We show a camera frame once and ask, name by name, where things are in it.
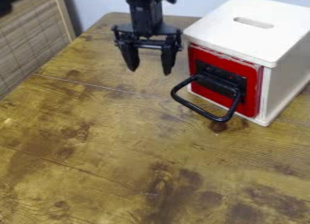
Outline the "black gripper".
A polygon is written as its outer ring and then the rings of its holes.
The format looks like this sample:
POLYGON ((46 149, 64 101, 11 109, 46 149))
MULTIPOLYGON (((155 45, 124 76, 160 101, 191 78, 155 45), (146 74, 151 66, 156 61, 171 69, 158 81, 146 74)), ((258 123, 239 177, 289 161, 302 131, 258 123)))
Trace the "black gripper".
POLYGON ((163 74, 168 75, 175 66, 177 52, 183 49, 182 30, 168 24, 160 24, 148 33, 134 31, 131 24, 116 24, 111 31, 115 44, 120 47, 127 68, 134 72, 139 66, 138 48, 162 50, 163 74))

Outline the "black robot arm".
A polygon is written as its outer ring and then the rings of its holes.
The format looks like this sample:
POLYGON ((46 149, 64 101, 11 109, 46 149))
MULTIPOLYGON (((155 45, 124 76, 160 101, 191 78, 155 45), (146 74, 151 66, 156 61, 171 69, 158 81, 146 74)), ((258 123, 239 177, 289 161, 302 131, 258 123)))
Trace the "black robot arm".
POLYGON ((139 66, 139 48, 162 51, 163 74, 175 66, 177 53, 182 50, 182 30, 163 22, 163 0, 126 0, 130 5, 131 23, 116 24, 111 31, 127 68, 134 72, 139 66))

